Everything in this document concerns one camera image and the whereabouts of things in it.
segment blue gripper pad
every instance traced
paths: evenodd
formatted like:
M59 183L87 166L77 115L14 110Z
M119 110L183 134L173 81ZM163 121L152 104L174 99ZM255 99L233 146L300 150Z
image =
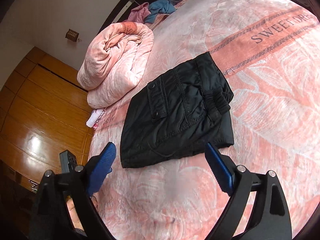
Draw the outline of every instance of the blue gripper pad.
M224 164L220 157L218 150L215 150L210 143L206 144L204 156L207 160L221 190L228 193L229 196L233 194L233 178L232 174Z
M111 165L116 158L116 146L113 143L103 149L102 156L89 177L87 194L92 196L98 192L107 174L112 171Z

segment drawstring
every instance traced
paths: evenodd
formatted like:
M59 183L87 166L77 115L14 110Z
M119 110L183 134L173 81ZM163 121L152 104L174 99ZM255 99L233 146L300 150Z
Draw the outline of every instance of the drawstring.
M150 146L150 144L149 144L149 142L148 142L148 146L149 146L149 149L150 149L152 152L154 152L155 154L158 154L158 155L160 155L161 157L164 157L164 158L171 157L171 156L173 156L173 155L177 152L177 151L174 151L174 152L171 153L171 154L165 155L165 154L159 153L159 152L157 152L156 150L152 149L151 146Z

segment pink blanket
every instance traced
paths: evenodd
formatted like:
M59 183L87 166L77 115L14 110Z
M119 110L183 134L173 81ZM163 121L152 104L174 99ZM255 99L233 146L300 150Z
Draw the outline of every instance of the pink blanket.
M143 76L152 46L153 33L141 23L114 23L100 32L77 76L89 90L88 104L107 107L133 89Z
M320 27L289 0L188 0L153 30L137 87L106 110L90 157L112 141L113 172L98 212L118 240L203 240L228 201L204 155L123 169L119 146L130 99L181 62L210 51L233 92L235 145L223 149L250 171L276 171L296 235L320 201ZM253 205L238 227L244 230Z

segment blue cloth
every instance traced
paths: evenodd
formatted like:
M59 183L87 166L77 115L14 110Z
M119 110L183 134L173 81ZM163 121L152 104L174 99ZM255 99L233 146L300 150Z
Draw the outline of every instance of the blue cloth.
M151 3L148 10L151 14L144 19L144 23L154 23L158 13L172 14L176 9L168 0L158 0Z

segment elastic cuff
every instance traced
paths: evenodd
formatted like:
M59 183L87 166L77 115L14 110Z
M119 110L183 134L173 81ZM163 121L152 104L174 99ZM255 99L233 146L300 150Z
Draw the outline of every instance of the elastic cuff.
M229 103L224 97L222 89L203 92L202 95L208 114L213 121L221 119L222 115L230 110Z
M222 92L223 97L226 99L226 101L228 102L228 104L231 102L231 100L233 99L233 93L228 93L228 92Z

